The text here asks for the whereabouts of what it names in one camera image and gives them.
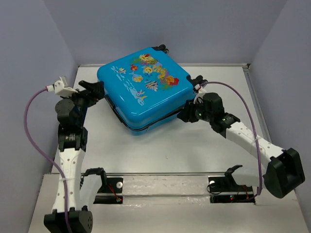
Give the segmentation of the blue hard-shell suitcase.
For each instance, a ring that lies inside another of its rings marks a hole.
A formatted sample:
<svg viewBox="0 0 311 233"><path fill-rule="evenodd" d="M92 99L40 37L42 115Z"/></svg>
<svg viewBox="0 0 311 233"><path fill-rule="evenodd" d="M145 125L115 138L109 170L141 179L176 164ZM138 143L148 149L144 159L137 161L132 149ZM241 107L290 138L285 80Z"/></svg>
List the blue hard-shell suitcase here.
<svg viewBox="0 0 311 233"><path fill-rule="evenodd" d="M169 55L164 44L134 52L101 66L105 99L133 135L174 118L196 96L195 82Z"/></svg>

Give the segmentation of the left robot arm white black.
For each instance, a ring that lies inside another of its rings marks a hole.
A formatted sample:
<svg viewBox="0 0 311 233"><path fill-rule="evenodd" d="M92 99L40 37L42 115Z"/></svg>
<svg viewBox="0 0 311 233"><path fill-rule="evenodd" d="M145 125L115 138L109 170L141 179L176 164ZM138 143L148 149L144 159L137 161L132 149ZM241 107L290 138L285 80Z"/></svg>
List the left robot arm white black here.
<svg viewBox="0 0 311 233"><path fill-rule="evenodd" d="M58 189L52 212L44 216L44 226L51 233L89 233L93 228L91 207L97 192L107 188L107 178L102 167L82 172L86 154L88 131L84 127L87 110L104 98L102 81L80 81L82 90L69 87L61 77L49 92L61 97L56 104L58 126L58 153L60 162Z"/></svg>

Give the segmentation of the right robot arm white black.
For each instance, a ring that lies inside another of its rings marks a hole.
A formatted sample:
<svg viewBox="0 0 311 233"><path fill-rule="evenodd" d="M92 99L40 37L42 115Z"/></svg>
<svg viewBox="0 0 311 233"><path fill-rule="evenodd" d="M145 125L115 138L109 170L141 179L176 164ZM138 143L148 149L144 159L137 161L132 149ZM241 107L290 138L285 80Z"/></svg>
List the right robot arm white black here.
<svg viewBox="0 0 311 233"><path fill-rule="evenodd" d="M293 148L283 149L255 134L235 115L227 113L216 93L199 94L187 100L177 114L183 122L199 120L210 124L214 132L237 144L259 163L259 187L274 197L283 198L305 181L301 158Z"/></svg>

